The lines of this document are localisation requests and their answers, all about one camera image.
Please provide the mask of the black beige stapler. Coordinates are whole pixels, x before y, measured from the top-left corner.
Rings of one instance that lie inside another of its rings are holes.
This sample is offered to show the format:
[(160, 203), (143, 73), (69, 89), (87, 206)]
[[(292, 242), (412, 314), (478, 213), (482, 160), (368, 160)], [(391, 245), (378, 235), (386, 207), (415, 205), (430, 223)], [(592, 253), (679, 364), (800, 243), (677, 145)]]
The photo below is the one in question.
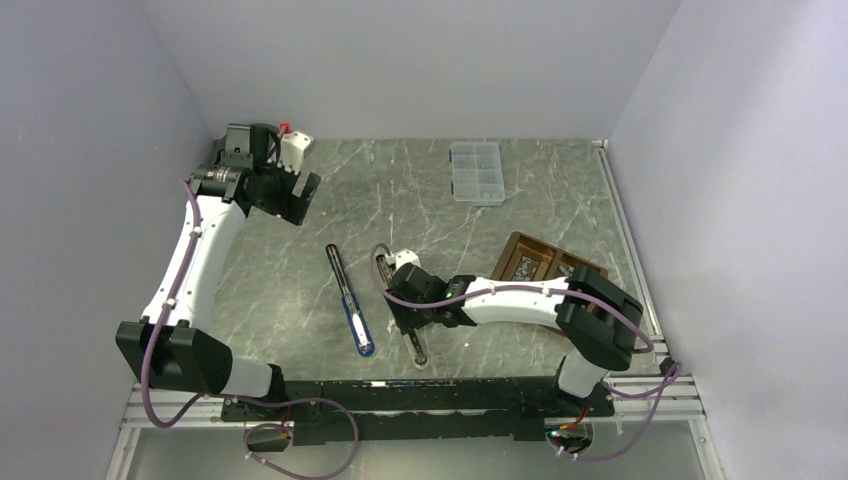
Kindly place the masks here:
[[(386, 285), (388, 285), (392, 280), (394, 267), (387, 262), (384, 254), (378, 254), (375, 262), (379, 277)], [(420, 370), (427, 368), (429, 365), (429, 356), (427, 354), (425, 344), (421, 341), (416, 332), (413, 322), (413, 312), (390, 300), (387, 300), (387, 305), (392, 312), (394, 325), (399, 330), (405, 342), (413, 365)]]

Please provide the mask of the blue stapler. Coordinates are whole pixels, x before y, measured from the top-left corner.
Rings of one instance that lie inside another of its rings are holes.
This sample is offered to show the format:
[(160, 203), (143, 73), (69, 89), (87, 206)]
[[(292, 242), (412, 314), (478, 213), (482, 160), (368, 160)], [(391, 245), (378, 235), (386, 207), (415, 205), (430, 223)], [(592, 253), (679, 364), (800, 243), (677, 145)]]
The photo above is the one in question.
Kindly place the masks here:
[(340, 251), (335, 244), (330, 243), (325, 246), (325, 252), (340, 290), (341, 303), (345, 310), (356, 350), (360, 356), (369, 357), (375, 352), (375, 344), (358, 299), (351, 287)]

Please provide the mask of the brown staple tray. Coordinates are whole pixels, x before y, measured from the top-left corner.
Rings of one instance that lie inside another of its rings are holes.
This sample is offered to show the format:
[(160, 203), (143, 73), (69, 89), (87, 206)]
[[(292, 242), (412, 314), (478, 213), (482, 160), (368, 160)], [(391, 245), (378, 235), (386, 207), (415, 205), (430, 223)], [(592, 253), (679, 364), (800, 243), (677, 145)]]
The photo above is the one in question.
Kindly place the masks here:
[(608, 270), (561, 248), (519, 231), (513, 231), (490, 275), (501, 281), (543, 281), (569, 277), (578, 266), (587, 266), (608, 277)]

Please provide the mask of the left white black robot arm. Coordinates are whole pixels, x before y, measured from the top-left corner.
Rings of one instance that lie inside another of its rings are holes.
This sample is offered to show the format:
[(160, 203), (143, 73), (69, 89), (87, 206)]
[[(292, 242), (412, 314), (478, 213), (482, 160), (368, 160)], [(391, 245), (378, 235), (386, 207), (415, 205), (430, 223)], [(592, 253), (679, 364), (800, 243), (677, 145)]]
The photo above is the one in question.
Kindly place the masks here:
[(137, 321), (123, 322), (116, 344), (151, 389), (247, 396), (264, 420), (279, 417), (287, 392), (279, 367), (238, 357), (207, 333), (228, 252), (253, 210), (300, 225), (321, 178), (302, 164), (315, 139), (269, 124), (231, 124), (212, 160), (188, 177), (186, 214), (175, 251)]

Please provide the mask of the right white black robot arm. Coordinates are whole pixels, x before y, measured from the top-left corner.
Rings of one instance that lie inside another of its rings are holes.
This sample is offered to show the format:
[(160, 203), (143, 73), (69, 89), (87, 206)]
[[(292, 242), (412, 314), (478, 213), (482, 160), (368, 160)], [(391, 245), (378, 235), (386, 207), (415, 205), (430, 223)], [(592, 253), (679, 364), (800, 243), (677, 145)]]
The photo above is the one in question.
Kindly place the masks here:
[(641, 303), (585, 266), (568, 277), (540, 281), (474, 275), (442, 280), (407, 263), (395, 271), (382, 294), (425, 324), (455, 328), (517, 323), (560, 331), (572, 349), (561, 360), (550, 392), (553, 406), (564, 415), (585, 407), (605, 375), (628, 370), (634, 355), (654, 350), (641, 329)]

